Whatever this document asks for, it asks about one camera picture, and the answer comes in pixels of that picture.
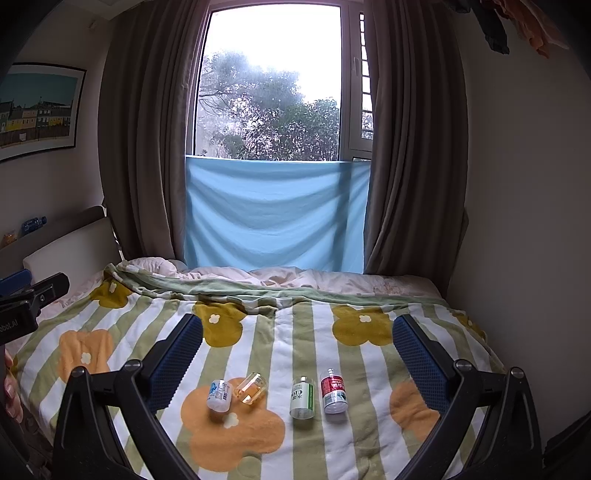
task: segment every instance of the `white wall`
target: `white wall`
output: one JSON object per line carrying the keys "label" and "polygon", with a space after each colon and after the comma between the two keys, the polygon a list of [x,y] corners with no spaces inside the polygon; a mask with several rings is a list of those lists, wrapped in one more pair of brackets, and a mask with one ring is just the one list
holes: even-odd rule
{"label": "white wall", "polygon": [[571,51],[546,60],[505,23],[490,51],[454,21],[470,105],[470,226],[448,300],[525,369],[543,442],[591,410],[591,81]]}
{"label": "white wall", "polygon": [[29,155],[0,163],[0,237],[34,216],[49,222],[99,205],[97,117],[100,82],[112,26],[67,4],[59,5],[37,28],[17,58],[87,70],[76,148]]}

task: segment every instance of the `picture frame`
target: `picture frame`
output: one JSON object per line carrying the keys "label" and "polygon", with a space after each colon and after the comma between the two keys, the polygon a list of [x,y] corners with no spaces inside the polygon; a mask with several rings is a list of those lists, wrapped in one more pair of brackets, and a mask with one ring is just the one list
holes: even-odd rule
{"label": "picture frame", "polygon": [[15,63],[0,83],[0,163],[74,148],[86,70]]}

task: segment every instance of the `human hand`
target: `human hand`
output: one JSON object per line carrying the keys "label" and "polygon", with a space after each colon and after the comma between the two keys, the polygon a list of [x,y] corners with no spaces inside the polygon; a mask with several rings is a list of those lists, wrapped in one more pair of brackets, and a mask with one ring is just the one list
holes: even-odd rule
{"label": "human hand", "polygon": [[17,379],[14,378],[10,369],[14,364],[12,357],[4,350],[4,363],[6,364],[6,379],[4,380],[4,391],[6,392],[6,411],[18,423],[22,422],[24,415],[21,405],[21,397],[18,396]]}

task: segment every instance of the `white pill bottle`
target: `white pill bottle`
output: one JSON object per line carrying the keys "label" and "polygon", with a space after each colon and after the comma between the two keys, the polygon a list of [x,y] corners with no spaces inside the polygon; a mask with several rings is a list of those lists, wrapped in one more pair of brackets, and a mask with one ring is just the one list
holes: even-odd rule
{"label": "white pill bottle", "polygon": [[334,368],[326,370],[320,382],[320,389],[324,413],[343,413],[349,408],[345,383],[339,370]]}
{"label": "white pill bottle", "polygon": [[230,383],[225,380],[214,380],[211,387],[209,387],[207,406],[219,413],[225,413],[230,410],[230,402],[232,401],[230,387]]}

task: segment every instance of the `striped quilt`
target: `striped quilt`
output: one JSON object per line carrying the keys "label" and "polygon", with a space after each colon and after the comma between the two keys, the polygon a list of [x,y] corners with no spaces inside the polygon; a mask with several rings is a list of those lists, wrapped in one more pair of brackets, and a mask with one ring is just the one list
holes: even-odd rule
{"label": "striped quilt", "polygon": [[[106,372],[143,358],[191,312],[203,321],[204,342],[157,417],[203,480],[395,478],[438,419],[392,345],[398,315],[411,314],[452,358],[502,371],[482,332],[443,300],[178,280],[123,262],[109,265],[87,297],[43,321],[16,354],[23,401],[47,437],[72,368]],[[317,395],[314,418],[293,420],[293,379],[305,375],[318,385],[328,368],[342,372],[348,411],[325,415]],[[250,372],[268,380],[268,394],[250,407],[233,401],[227,414],[212,417],[210,383],[237,385]],[[121,412],[112,415],[135,471],[151,478]],[[449,475],[461,470],[482,421],[479,410]]]}

